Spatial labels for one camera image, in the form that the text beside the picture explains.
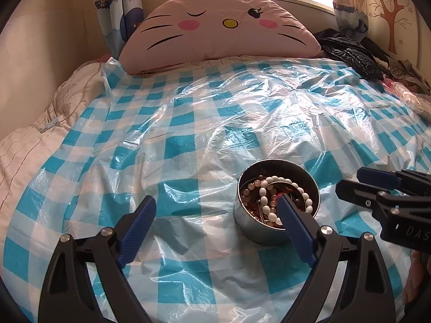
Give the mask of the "person's right hand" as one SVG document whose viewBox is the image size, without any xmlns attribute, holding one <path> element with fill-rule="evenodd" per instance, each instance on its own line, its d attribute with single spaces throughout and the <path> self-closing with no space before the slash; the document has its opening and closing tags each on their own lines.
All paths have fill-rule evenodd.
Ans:
<svg viewBox="0 0 431 323">
<path fill-rule="evenodd" d="M 403 304 L 413 301 L 419 292 L 419 286 L 422 283 L 425 274 L 430 274 L 431 259 L 429 254 L 413 250 L 411 253 L 411 267 L 408 274 L 407 282 L 402 291 Z"/>
</svg>

